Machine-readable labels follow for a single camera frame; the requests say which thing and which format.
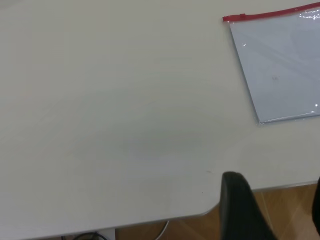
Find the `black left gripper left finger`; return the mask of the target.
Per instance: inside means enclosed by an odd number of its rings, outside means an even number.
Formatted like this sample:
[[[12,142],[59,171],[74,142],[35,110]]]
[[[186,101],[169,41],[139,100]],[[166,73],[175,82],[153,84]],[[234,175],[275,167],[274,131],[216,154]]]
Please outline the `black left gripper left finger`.
[[[222,174],[219,200],[222,240],[275,240],[250,185],[238,172]]]

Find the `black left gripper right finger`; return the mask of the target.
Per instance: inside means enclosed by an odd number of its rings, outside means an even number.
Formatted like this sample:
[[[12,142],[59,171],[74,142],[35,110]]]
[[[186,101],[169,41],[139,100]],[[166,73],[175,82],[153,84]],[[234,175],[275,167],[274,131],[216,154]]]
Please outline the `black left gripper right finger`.
[[[320,227],[320,178],[317,181],[312,203],[312,221],[315,227]]]

